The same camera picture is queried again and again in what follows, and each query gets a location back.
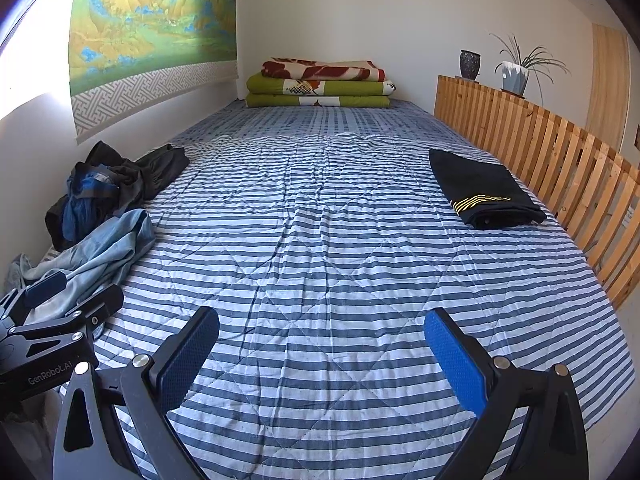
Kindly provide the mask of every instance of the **plant pot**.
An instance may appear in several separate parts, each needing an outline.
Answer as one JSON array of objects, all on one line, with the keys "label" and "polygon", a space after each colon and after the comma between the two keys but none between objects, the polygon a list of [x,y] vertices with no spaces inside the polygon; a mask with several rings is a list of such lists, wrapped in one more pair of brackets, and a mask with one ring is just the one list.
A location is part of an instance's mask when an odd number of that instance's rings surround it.
[{"label": "plant pot", "polygon": [[529,69],[511,61],[502,62],[502,89],[522,97],[529,80]]},{"label": "plant pot", "polygon": [[460,74],[465,79],[475,81],[480,72],[480,54],[469,50],[460,51]]}]

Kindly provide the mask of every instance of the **striped quilt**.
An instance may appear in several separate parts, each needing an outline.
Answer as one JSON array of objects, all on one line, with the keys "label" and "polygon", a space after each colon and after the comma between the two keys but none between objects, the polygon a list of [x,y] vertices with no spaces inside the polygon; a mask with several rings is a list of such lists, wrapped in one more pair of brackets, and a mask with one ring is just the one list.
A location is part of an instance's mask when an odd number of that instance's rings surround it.
[{"label": "striped quilt", "polygon": [[424,341],[436,306],[491,355],[537,370],[567,364],[587,428],[634,380],[583,254],[548,212],[540,226],[465,226],[428,149],[496,160],[415,105],[235,102],[174,143],[191,164],[148,204],[158,242],[96,347],[103,366],[122,366],[199,306],[218,311],[220,339],[168,415],[211,478],[435,476],[473,423]]}]

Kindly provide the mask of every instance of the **metal screw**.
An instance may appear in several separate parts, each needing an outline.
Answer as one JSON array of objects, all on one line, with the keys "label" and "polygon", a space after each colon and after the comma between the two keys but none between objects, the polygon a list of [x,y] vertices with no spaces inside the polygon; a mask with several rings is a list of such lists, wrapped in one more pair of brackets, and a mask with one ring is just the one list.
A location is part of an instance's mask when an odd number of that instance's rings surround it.
[{"label": "metal screw", "polygon": [[136,368],[142,368],[149,362],[149,356],[146,354],[136,355],[131,361]]},{"label": "metal screw", "polygon": [[567,368],[565,365],[554,366],[554,371],[561,377],[567,377],[567,375],[569,375],[569,368]]},{"label": "metal screw", "polygon": [[504,356],[494,357],[494,365],[498,370],[506,370],[511,366],[511,362]]},{"label": "metal screw", "polygon": [[86,373],[87,371],[89,371],[89,363],[88,362],[82,361],[82,362],[79,362],[76,365],[76,370],[75,370],[76,374],[82,375],[82,374]]}]

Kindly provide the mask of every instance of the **red and white blanket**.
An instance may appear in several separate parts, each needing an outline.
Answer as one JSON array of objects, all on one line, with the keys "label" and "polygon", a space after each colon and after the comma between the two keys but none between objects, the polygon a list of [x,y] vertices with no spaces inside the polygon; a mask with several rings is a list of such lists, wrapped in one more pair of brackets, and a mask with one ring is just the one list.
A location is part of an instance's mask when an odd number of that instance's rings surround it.
[{"label": "red and white blanket", "polygon": [[343,61],[326,63],[272,57],[262,64],[262,75],[282,79],[305,81],[378,81],[385,80],[385,71],[370,61]]}]

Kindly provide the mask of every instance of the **wooden fence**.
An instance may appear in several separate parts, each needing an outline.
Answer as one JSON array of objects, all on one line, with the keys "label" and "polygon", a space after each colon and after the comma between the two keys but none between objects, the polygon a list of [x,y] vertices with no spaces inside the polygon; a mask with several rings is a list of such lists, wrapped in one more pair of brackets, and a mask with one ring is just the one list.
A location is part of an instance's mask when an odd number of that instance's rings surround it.
[{"label": "wooden fence", "polygon": [[478,83],[440,76],[434,114],[545,203],[620,307],[640,281],[638,169],[566,119]]}]

